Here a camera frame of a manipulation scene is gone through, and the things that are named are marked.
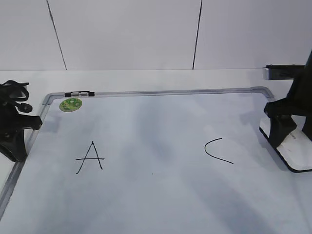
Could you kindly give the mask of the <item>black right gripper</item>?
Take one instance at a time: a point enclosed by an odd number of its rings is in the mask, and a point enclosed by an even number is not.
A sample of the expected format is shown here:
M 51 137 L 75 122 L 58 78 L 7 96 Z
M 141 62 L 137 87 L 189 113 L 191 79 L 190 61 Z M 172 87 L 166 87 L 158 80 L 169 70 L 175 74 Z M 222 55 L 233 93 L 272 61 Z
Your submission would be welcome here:
M 268 102 L 264 108 L 270 118 L 269 143 L 277 148 L 284 139 L 296 129 L 291 115 L 306 117 L 302 132 L 312 141 L 312 98 L 283 98 Z

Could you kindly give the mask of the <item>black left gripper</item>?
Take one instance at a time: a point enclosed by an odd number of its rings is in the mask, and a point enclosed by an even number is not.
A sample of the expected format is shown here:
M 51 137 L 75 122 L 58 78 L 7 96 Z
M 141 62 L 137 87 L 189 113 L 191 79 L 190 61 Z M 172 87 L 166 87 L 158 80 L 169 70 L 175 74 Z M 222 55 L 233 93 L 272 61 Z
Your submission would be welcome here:
M 12 162 L 23 162 L 27 158 L 24 130 L 39 130 L 42 121 L 39 116 L 23 115 L 32 112 L 27 103 L 0 101 L 0 152 Z

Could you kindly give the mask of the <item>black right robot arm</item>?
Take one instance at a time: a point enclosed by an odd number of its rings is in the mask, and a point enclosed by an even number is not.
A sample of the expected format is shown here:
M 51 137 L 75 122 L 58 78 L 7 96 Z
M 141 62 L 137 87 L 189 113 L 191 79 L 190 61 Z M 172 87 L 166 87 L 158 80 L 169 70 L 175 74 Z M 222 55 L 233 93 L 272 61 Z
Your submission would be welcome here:
M 312 138 L 312 57 L 309 56 L 302 73 L 293 79 L 285 98 L 268 102 L 264 112 L 270 119 L 268 142 L 278 147 L 297 128 L 292 115 L 305 117 L 302 132 Z

